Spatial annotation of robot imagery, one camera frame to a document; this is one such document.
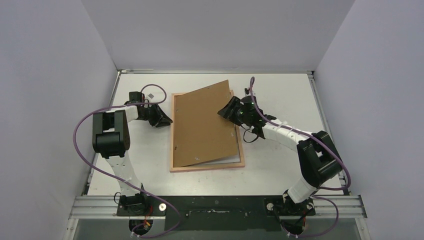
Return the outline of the brown cardboard backing board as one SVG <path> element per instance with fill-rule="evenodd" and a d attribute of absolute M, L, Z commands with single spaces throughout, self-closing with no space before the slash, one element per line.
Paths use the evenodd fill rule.
<path fill-rule="evenodd" d="M 228 80 L 191 92 L 172 94 L 175 167 L 199 166 L 200 163 L 239 155 L 235 125 L 218 115 L 232 96 Z"/>

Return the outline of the landscape photo print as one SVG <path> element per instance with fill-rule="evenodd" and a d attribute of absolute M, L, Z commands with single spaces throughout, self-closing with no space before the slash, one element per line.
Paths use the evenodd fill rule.
<path fill-rule="evenodd" d="M 207 162 L 199 163 L 200 166 L 206 166 L 206 165 L 215 165 L 215 164 L 230 164 L 230 163 L 239 163 L 240 156 L 239 155 L 233 155 L 233 156 L 227 156 Z"/>

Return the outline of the pink wooden picture frame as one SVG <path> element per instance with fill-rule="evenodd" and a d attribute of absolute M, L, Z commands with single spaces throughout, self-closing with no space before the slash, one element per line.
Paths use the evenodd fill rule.
<path fill-rule="evenodd" d="M 227 163 L 212 163 L 212 164 L 200 164 L 183 167 L 174 166 L 174 123 L 170 125 L 170 151 L 169 151 L 169 172 L 170 173 L 187 173 L 187 172 L 200 172 L 200 171 L 212 171 L 212 170 L 224 170 L 224 169 L 236 169 L 244 168 L 246 165 L 245 155 L 242 144 L 242 137 L 240 134 L 240 128 L 234 126 L 235 139 L 238 148 L 239 162 L 227 162 Z"/>

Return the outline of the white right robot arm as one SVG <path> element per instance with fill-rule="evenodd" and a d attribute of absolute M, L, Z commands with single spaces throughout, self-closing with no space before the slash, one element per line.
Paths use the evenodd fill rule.
<path fill-rule="evenodd" d="M 327 132 L 302 132 L 263 113 L 255 103 L 256 98 L 250 95 L 234 96 L 217 113 L 239 127 L 247 127 L 257 138 L 278 142 L 297 153 L 301 177 L 283 193 L 280 210 L 289 216 L 310 214 L 311 196 L 343 169 L 336 159 L 339 154 L 334 143 Z"/>

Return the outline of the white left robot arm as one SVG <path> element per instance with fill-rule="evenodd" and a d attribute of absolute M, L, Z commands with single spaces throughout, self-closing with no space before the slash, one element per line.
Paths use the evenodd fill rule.
<path fill-rule="evenodd" d="M 164 216 L 166 204 L 144 193 L 144 186 L 135 174 L 129 155 L 131 140 L 128 123 L 133 120 L 147 121 L 152 127 L 161 128 L 170 126 L 173 121 L 144 93 L 132 91 L 128 98 L 124 107 L 93 115 L 92 146 L 119 178 L 118 216 Z"/>

